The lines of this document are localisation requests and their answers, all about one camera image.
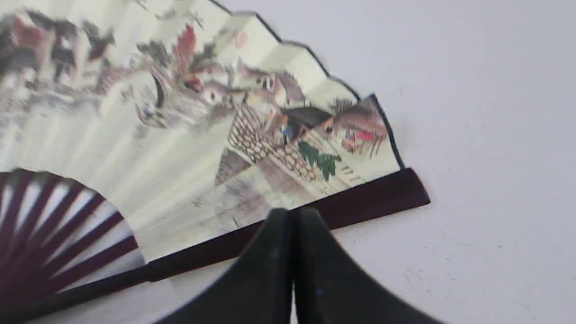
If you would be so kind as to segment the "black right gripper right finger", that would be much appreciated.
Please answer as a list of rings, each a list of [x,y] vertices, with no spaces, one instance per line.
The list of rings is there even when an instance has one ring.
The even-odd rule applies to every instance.
[[[295,303],[300,324],[437,324],[377,283],[314,209],[296,216]]]

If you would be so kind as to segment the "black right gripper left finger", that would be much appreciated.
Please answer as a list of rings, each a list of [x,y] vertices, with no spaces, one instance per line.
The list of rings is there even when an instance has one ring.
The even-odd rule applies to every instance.
[[[285,209],[268,213],[241,256],[201,294],[161,324],[288,324],[293,221]]]

